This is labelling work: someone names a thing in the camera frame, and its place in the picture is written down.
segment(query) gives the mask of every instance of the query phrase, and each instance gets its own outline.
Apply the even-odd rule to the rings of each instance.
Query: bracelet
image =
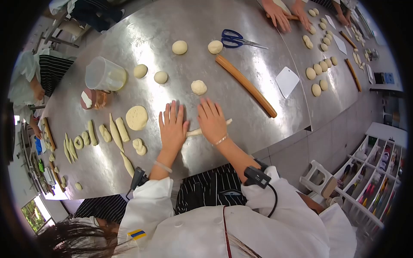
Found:
[[[172,173],[172,169],[168,168],[167,166],[165,166],[161,162],[158,162],[157,160],[155,160],[154,164],[161,167],[161,168],[163,168],[164,170],[168,171],[169,173]]]
[[[224,138],[222,138],[221,140],[217,141],[215,146],[220,144],[221,142],[223,142],[226,138],[228,137],[228,134],[224,136]]]

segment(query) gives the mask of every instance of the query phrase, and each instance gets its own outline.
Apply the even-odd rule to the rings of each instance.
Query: plastic stool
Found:
[[[312,167],[308,174],[305,177],[300,177],[300,183],[307,187],[307,189],[314,191],[327,199],[337,186],[337,179],[317,161],[311,161],[311,165]],[[310,181],[310,178],[316,170],[320,171],[324,175],[324,181],[320,185],[316,185]]]

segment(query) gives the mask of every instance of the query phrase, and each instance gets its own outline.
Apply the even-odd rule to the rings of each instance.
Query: docked dough circle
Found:
[[[328,65],[327,65],[326,62],[320,61],[320,66],[321,66],[321,70],[322,70],[323,72],[327,72]]]
[[[316,78],[316,71],[314,71],[314,69],[312,69],[311,67],[307,68],[306,70],[306,75],[307,78],[310,80],[314,80]]]
[[[202,95],[207,92],[207,86],[201,80],[195,80],[191,83],[192,91],[197,95]]]
[[[311,90],[313,91],[314,96],[318,97],[321,95],[321,88],[318,84],[313,84],[313,87],[311,87]]]
[[[328,89],[328,84],[326,80],[320,80],[320,88],[322,90],[327,90]]]
[[[148,72],[148,67],[144,64],[138,64],[134,69],[133,69],[133,76],[135,76],[138,79],[141,79],[145,74]]]
[[[222,42],[219,40],[211,41],[208,44],[208,50],[211,54],[218,54],[219,52],[221,52],[222,47],[223,47]]]
[[[328,46],[327,46],[326,44],[322,43],[322,44],[321,44],[321,49],[322,49],[323,51],[327,51],[327,50],[328,50]]]
[[[188,50],[188,44],[183,40],[178,40],[172,45],[172,52],[184,54]]]
[[[327,46],[329,46],[329,45],[331,44],[330,40],[329,40],[327,37],[323,38],[323,42],[324,42]]]
[[[337,65],[337,58],[336,57],[331,57],[331,62],[333,63],[333,65]]]
[[[164,71],[159,71],[155,74],[154,80],[159,84],[164,84],[168,80],[168,74]]]
[[[323,69],[319,64],[314,64],[314,71],[316,71],[317,75],[320,75],[323,72]]]
[[[126,123],[134,131],[142,130],[148,122],[148,113],[142,106],[134,106],[126,113]]]

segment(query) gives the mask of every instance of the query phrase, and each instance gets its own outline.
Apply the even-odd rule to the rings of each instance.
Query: scissors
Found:
[[[267,47],[264,47],[264,46],[262,46],[258,43],[255,43],[255,42],[248,41],[248,40],[244,39],[244,37],[241,34],[239,34],[236,31],[233,31],[233,30],[225,29],[225,30],[222,31],[221,36],[222,36],[221,42],[224,45],[224,47],[237,48],[237,47],[240,47],[242,45],[250,45],[250,46],[253,46],[253,47],[268,49]],[[237,45],[227,45],[227,44],[224,43],[224,41],[232,42],[232,43],[235,43]]]

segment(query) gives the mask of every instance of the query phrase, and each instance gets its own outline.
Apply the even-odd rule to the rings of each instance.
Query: white container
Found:
[[[125,69],[103,57],[95,57],[86,66],[85,83],[91,90],[117,91],[125,82]]]

